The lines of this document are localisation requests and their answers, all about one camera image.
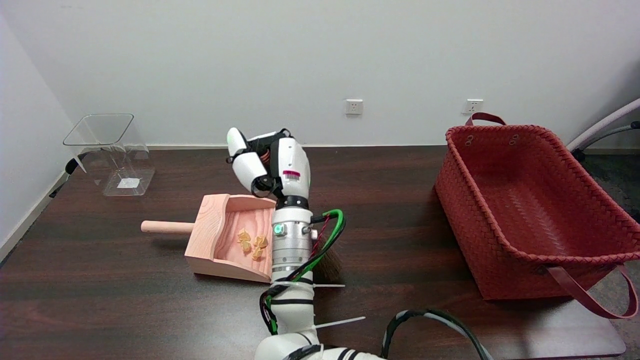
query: red strap handle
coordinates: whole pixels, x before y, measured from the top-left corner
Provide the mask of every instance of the red strap handle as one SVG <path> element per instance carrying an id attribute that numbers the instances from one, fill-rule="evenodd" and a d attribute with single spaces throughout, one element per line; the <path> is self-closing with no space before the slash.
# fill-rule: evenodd
<path id="1" fill-rule="evenodd" d="M 495 115 L 491 115 L 488 113 L 475 113 L 469 117 L 467 120 L 466 126 L 472 126 L 474 124 L 474 120 L 486 120 L 490 122 L 497 122 L 500 125 L 506 125 L 504 120 L 500 119 Z"/>
<path id="2" fill-rule="evenodd" d="M 575 300 L 578 300 L 582 306 L 586 307 L 587 310 L 592 313 L 601 316 L 607 319 L 628 319 L 634 317 L 638 312 L 638 295 L 636 293 L 636 289 L 634 288 L 634 283 L 629 279 L 629 273 L 627 272 L 627 268 L 624 265 L 617 265 L 618 270 L 622 276 L 624 276 L 627 281 L 627 286 L 629 287 L 629 307 L 627 312 L 623 315 L 616 315 L 609 310 L 606 310 L 602 305 L 600 305 L 596 299 L 591 297 L 589 293 L 578 284 L 571 275 L 561 266 L 547 266 L 547 270 L 554 277 L 560 286 L 566 290 Z"/>

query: gray carpet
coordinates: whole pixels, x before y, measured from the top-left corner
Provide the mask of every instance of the gray carpet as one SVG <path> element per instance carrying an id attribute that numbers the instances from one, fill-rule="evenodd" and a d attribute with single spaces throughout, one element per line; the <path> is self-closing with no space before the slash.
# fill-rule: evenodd
<path id="1" fill-rule="evenodd" d="M 627 213 L 640 220 L 640 155 L 587 155 L 582 166 Z M 627 268 L 640 290 L 640 261 L 627 263 Z M 609 274 L 589 292 L 617 313 L 627 308 L 627 284 L 617 272 Z M 627 344 L 627 352 L 615 359 L 640 359 L 640 315 L 612 323 Z"/>

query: dark wooden table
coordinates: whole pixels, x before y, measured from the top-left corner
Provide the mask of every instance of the dark wooden table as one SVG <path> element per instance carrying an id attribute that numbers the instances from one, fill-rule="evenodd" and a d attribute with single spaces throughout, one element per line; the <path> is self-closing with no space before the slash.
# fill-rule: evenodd
<path id="1" fill-rule="evenodd" d="M 609 321 L 574 302 L 485 302 L 432 187 L 441 147 L 308 149 L 314 213 L 341 208 L 344 289 L 316 290 L 321 341 L 379 354 L 400 310 L 435 307 L 464 321 L 496 359 L 612 356 Z M 0 359 L 253 359 L 268 335 L 263 284 L 193 275 L 186 239 L 140 222 L 193 221 L 202 196 L 246 193 L 225 151 L 156 151 L 142 197 L 103 197 L 77 171 L 0 269 Z M 434 321 L 403 324 L 391 359 L 473 359 Z"/>

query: wall socket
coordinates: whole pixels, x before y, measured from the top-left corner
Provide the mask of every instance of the wall socket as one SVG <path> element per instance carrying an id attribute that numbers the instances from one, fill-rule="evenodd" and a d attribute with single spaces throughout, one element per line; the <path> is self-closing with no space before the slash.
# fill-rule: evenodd
<path id="1" fill-rule="evenodd" d="M 467 103 L 465 104 L 464 110 L 462 110 L 463 114 L 473 114 L 482 111 L 482 99 L 467 99 Z"/>
<path id="2" fill-rule="evenodd" d="M 347 115 L 362 115 L 364 101 L 362 99 L 347 99 L 344 113 Z"/>

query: transparent container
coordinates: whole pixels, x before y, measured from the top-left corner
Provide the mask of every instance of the transparent container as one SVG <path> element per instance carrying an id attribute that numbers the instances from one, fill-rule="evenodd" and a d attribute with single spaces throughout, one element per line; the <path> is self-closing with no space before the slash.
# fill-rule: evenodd
<path id="1" fill-rule="evenodd" d="M 87 115 L 62 143 L 105 196 L 143 195 L 156 171 L 131 114 Z"/>

